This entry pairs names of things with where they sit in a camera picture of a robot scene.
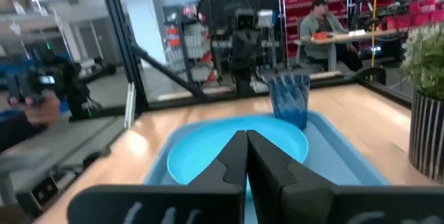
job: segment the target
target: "blue bowl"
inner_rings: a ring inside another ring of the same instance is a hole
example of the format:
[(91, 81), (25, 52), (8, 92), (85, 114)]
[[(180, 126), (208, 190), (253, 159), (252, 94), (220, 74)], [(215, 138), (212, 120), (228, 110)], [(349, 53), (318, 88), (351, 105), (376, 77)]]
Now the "blue bowl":
[[(173, 146), (166, 161), (171, 177), (179, 184), (189, 184), (210, 165), (238, 130), (256, 130), (300, 163), (307, 158), (307, 138), (293, 124), (273, 117), (236, 117), (207, 123)], [(251, 197), (247, 181), (246, 198)]]

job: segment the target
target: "man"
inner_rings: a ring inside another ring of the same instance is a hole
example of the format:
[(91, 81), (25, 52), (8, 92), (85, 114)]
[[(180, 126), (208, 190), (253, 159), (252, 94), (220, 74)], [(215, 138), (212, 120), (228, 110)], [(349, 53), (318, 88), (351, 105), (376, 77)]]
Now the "man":
[[(311, 12), (300, 25), (300, 37), (311, 37), (313, 33), (347, 33), (339, 20), (328, 11), (326, 0), (313, 0)], [(328, 57), (330, 44), (304, 44), (303, 49), (309, 61), (321, 64), (324, 70), (328, 70)], [(336, 44), (336, 58), (342, 61), (350, 70), (358, 71), (362, 68), (356, 48), (350, 44)]]
[(60, 114), (60, 102), (53, 92), (46, 93), (39, 106), (34, 106), (31, 98), (26, 98), (23, 105), (11, 98), (10, 104), (22, 112), (6, 120), (0, 119), (0, 153), (42, 132), (56, 122)]

